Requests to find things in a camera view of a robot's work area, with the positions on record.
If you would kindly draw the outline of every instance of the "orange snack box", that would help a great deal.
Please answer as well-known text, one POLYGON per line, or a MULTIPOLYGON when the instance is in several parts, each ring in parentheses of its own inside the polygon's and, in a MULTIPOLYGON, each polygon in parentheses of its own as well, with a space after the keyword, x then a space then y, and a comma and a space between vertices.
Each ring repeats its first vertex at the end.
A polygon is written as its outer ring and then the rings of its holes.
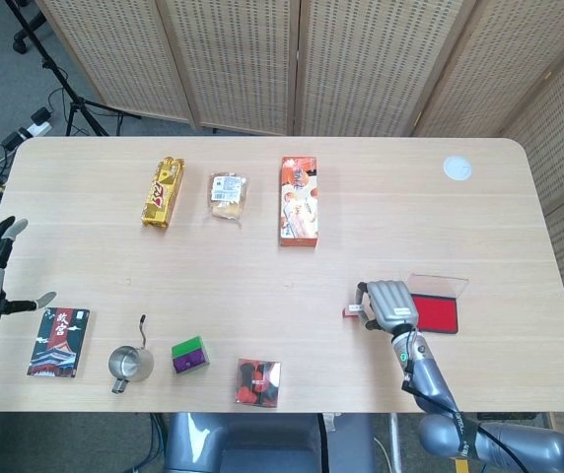
POLYGON ((282 158, 280 245, 317 245, 317 158, 282 158))

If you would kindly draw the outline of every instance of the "book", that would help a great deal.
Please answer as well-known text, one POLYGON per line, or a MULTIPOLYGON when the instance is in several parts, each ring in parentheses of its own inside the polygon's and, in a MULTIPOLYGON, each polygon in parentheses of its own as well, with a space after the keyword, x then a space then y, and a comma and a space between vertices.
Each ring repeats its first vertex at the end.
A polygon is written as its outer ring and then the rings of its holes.
POLYGON ((76 376, 89 313, 86 308, 45 309, 28 366, 29 376, 76 376))

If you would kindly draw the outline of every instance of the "gray carpet floor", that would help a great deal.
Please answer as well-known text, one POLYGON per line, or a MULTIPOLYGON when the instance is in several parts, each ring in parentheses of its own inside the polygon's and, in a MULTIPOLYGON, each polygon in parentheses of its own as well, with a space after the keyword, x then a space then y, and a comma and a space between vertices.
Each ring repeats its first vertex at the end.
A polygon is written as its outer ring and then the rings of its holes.
MULTIPOLYGON (((34 5, 23 9, 31 18, 34 5)), ((62 136, 65 119, 60 93, 48 96, 59 87, 52 73, 41 69, 40 56, 29 43, 29 51, 20 55, 12 49, 12 36, 19 29, 16 19, 0 0, 0 142, 13 130, 30 124, 30 116, 41 106, 53 110, 49 136, 62 136)), ((48 25, 38 36, 59 66, 69 74, 77 92, 94 100, 91 88, 48 25)), ((115 118, 100 116, 108 132, 115 129, 115 118)), ((80 129, 89 129, 81 117, 80 129)), ((128 136, 211 135, 212 130, 194 132, 189 126, 143 118, 125 118, 122 134, 128 136)), ((235 133, 219 131, 219 135, 235 133)), ((402 459, 407 473, 455 471, 452 461, 433 458, 417 440, 419 415, 400 416, 402 459)), ((375 434, 388 447, 387 416, 374 419, 375 434)), ((146 414, 86 413, 0 413, 0 472, 122 472, 146 456, 150 442, 150 421, 146 414)), ((377 471, 387 472, 383 454, 376 447, 377 471)), ((162 471, 158 459, 145 472, 162 471)), ((481 466, 472 462, 471 471, 481 466)))

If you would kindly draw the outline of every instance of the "yellow snack bar package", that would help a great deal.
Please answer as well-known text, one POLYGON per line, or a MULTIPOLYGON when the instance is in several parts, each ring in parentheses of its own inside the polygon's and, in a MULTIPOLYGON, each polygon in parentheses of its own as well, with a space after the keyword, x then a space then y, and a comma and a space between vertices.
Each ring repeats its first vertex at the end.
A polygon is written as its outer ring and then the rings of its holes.
POLYGON ((142 212, 142 223, 163 229, 171 222, 176 195, 183 177, 183 160, 164 158, 157 165, 151 190, 146 197, 146 205, 142 212))

